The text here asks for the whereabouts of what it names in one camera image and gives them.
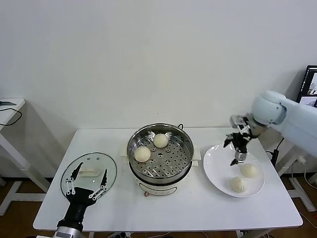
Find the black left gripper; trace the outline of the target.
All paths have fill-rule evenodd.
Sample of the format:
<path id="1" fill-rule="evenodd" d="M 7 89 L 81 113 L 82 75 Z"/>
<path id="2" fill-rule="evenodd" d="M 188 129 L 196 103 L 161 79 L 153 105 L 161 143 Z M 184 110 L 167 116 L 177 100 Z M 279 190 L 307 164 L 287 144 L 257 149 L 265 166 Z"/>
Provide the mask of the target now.
<path id="1" fill-rule="evenodd" d="M 79 174 L 83 162 L 72 170 L 70 176 L 64 179 L 66 184 L 66 198 L 69 201 L 69 206 L 62 220 L 57 224 L 57 227 L 83 227 L 84 214 L 87 207 L 92 206 L 106 192 L 107 169 L 105 169 L 100 187 L 97 191 L 86 188 L 75 187 L 74 182 Z"/>

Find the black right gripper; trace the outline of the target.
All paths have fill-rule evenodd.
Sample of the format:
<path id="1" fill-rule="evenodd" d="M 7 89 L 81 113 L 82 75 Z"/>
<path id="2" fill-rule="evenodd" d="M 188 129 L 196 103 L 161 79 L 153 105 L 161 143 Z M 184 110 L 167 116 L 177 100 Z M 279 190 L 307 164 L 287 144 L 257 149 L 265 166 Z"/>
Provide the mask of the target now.
<path id="1" fill-rule="evenodd" d="M 244 163 L 247 157 L 247 144 L 249 143 L 249 135 L 244 133 L 232 133 L 232 134 L 227 134 L 226 139 L 224 141 L 223 147 L 225 148 L 228 146 L 230 143 L 233 144 L 235 148 L 235 154 L 234 154 L 234 159 L 231 162 L 231 166 L 237 165 Z"/>

